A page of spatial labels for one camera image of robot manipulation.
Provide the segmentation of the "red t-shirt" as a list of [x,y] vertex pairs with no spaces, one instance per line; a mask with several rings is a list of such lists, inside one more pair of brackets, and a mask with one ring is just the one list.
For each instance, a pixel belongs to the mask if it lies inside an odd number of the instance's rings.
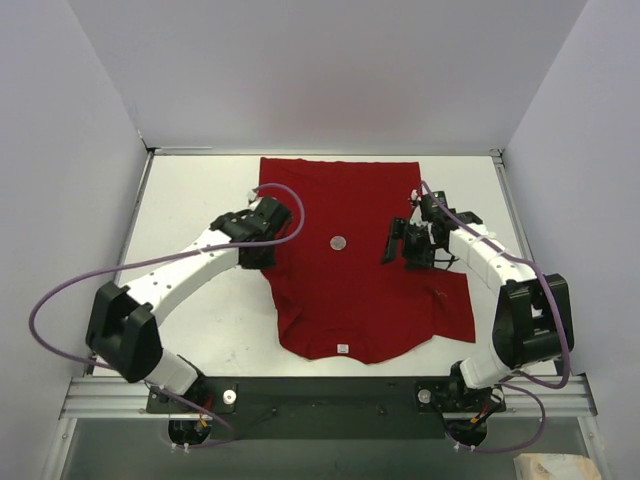
[[[262,158],[266,195],[291,210],[304,205],[299,234],[275,248],[263,272],[277,310],[280,344],[307,359],[347,356],[364,364],[390,360],[441,336],[473,343],[467,278],[439,269],[382,264],[391,221],[406,217],[421,180],[416,162],[323,162]],[[333,250],[330,239],[347,246]]]

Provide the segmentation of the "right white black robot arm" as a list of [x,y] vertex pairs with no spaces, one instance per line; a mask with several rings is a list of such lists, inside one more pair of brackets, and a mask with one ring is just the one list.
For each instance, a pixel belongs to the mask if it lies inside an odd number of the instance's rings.
[[495,294],[495,319],[488,347],[451,368],[452,395],[465,399],[523,374],[525,368],[560,358],[574,346],[567,281],[545,275],[517,257],[471,211],[449,208],[442,191],[420,186],[411,192],[412,213],[392,220],[382,263],[402,257],[413,269],[430,269],[439,250],[463,262]]

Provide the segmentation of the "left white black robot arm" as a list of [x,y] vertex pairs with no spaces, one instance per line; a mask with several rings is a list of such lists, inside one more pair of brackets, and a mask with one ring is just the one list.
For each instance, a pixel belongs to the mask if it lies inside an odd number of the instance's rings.
[[86,343],[130,383],[145,381],[169,391],[183,411],[204,402],[204,374],[164,348],[159,327],[183,301],[235,267],[262,270],[275,264],[270,244],[292,221],[273,197],[259,197],[238,212],[221,215],[191,245],[194,256],[172,260],[122,286],[96,292]]

